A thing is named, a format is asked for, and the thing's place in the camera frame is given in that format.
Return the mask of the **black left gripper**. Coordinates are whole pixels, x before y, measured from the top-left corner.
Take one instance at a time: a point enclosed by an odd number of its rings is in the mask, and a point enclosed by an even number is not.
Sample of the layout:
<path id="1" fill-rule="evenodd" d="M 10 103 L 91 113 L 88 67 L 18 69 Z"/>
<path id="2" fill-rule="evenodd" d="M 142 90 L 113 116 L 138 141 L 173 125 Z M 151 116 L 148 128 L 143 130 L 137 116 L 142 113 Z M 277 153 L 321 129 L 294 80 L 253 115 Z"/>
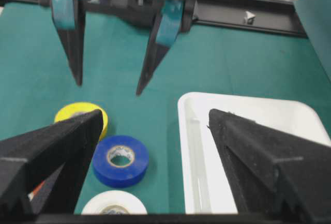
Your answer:
<path id="1" fill-rule="evenodd" d="M 78 86 L 83 83 L 87 11 L 115 15 L 138 26 L 153 24 L 137 85 L 137 96 L 150 82 L 179 31 L 190 31 L 195 3 L 196 0 L 39 0 L 41 6 L 51 8 L 54 26 Z"/>

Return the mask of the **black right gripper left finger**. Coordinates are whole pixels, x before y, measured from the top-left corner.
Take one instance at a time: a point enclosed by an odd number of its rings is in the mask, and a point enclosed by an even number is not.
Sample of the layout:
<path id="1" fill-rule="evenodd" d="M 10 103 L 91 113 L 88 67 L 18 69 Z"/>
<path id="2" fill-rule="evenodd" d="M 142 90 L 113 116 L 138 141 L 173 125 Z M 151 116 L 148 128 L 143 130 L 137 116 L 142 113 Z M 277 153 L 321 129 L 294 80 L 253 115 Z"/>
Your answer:
<path id="1" fill-rule="evenodd" d="M 1 140 L 1 216 L 72 214 L 102 128 L 97 109 Z"/>

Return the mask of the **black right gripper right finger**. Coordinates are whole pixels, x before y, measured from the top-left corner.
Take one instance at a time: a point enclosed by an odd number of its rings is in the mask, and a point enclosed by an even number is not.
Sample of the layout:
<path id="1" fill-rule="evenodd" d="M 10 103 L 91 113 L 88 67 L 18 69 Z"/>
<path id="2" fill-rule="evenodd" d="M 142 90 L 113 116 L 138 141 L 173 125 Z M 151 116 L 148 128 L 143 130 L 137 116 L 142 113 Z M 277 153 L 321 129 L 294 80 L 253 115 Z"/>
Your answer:
<path id="1" fill-rule="evenodd" d="M 239 212 L 330 215 L 330 147 L 212 109 L 209 129 Z"/>

